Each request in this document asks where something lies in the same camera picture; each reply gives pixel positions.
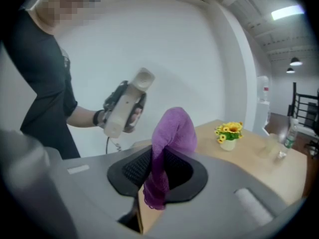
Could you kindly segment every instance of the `purple cloth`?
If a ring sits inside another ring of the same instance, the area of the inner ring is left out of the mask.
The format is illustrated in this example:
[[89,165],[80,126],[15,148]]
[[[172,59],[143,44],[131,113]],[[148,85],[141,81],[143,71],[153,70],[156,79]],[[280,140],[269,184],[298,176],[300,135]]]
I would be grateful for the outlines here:
[[168,178],[164,171],[163,149],[166,147],[195,151],[197,137],[193,122],[183,108],[165,112],[152,135],[152,171],[144,183],[144,201],[152,209],[163,210]]

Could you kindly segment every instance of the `ceiling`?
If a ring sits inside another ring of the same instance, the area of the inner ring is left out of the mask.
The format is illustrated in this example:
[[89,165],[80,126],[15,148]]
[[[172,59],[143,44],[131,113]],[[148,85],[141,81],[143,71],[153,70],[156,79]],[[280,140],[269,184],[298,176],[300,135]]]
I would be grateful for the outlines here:
[[237,17],[271,61],[318,57],[318,44],[305,15],[274,21],[271,12],[298,0],[219,0]]

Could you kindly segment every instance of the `white pot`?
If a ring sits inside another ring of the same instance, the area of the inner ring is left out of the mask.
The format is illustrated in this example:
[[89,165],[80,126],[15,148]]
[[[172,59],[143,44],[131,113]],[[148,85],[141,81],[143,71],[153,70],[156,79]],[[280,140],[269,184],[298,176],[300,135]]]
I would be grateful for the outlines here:
[[220,144],[220,147],[227,151],[232,151],[236,146],[236,139],[235,140],[224,140],[223,143]]

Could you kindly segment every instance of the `gray machine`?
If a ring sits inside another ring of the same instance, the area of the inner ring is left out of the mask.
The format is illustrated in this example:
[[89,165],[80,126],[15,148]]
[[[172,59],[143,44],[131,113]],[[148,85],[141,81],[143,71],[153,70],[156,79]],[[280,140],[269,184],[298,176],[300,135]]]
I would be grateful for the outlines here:
[[[151,170],[152,146],[62,160],[57,150],[17,132],[2,131],[0,139],[8,190],[35,223],[57,238],[268,238],[302,204],[287,208],[231,163],[166,148],[165,169],[171,169],[168,177],[177,184],[170,186],[162,216],[143,236],[123,224],[136,211],[137,192]],[[187,181],[174,180],[174,171]],[[241,189],[254,195],[271,220],[261,225],[236,195]]]

